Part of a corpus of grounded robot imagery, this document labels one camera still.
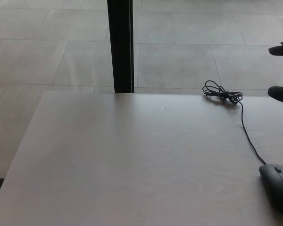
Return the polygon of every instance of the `black computer mouse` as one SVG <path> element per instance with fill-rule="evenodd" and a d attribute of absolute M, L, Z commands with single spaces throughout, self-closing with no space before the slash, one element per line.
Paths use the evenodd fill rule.
<path fill-rule="evenodd" d="M 272 205 L 283 214 L 283 166 L 266 164 L 259 170 Z"/>

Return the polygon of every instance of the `black cable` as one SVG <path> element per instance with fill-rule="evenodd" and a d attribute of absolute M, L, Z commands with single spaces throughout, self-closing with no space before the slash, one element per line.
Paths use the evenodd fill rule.
<path fill-rule="evenodd" d="M 205 83 L 205 86 L 202 88 L 204 94 L 206 96 L 217 96 L 220 97 L 222 100 L 226 100 L 229 99 L 230 102 L 232 102 L 234 105 L 236 105 L 237 103 L 241 104 L 242 110 L 241 110 L 241 122 L 242 122 L 242 126 L 243 126 L 243 130 L 244 133 L 246 135 L 247 140 L 249 141 L 251 147 L 253 148 L 253 150 L 255 151 L 256 156 L 258 157 L 258 159 L 264 164 L 266 165 L 266 162 L 260 157 L 260 155 L 258 154 L 257 150 L 255 149 L 253 143 L 250 140 L 250 137 L 245 129 L 244 126 L 244 122 L 243 122 L 243 104 L 241 103 L 242 99 L 243 99 L 243 93 L 241 92 L 228 92 L 226 91 L 222 86 L 219 86 L 217 83 L 215 83 L 212 80 L 208 80 Z"/>

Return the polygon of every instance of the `wood grain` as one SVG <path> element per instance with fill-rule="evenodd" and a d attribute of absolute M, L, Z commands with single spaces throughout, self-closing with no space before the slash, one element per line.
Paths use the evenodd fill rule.
<path fill-rule="evenodd" d="M 283 164 L 283 104 L 245 125 Z M 0 226 L 273 226 L 241 107 L 201 96 L 44 94 L 0 192 Z"/>

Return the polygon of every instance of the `floor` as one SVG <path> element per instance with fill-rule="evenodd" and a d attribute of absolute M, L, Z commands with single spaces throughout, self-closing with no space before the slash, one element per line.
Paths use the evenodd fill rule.
<path fill-rule="evenodd" d="M 137 93 L 283 85 L 283 0 L 133 0 Z M 45 90 L 113 92 L 106 0 L 0 0 L 0 177 Z"/>

